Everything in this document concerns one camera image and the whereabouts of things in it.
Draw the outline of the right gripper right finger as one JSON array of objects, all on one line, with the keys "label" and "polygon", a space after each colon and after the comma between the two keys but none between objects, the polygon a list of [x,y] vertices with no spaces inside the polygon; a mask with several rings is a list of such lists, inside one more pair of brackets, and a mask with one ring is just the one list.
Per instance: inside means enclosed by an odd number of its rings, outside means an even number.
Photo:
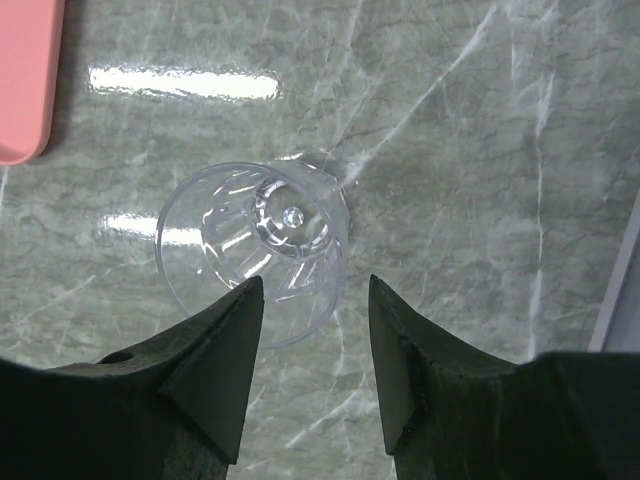
[{"label": "right gripper right finger", "polygon": [[635,479],[639,357],[490,355],[378,277],[369,329],[384,446],[401,479]]}]

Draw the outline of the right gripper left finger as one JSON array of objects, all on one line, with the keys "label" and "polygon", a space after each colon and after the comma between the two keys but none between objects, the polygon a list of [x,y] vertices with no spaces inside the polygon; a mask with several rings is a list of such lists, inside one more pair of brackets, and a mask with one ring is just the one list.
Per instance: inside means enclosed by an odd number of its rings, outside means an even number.
[{"label": "right gripper left finger", "polygon": [[264,311],[253,277],[96,363],[1,364],[5,479],[223,479],[236,463]]}]

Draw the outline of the clear glass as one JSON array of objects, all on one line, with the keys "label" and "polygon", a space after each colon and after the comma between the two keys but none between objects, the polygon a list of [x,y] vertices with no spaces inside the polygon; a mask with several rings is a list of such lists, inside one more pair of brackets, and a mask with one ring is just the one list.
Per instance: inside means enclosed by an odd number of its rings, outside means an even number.
[{"label": "clear glass", "polygon": [[330,320],[346,282],[348,235],[335,175],[299,159],[221,163],[168,197],[156,223],[155,259],[185,317],[261,278],[260,346],[276,349]]}]

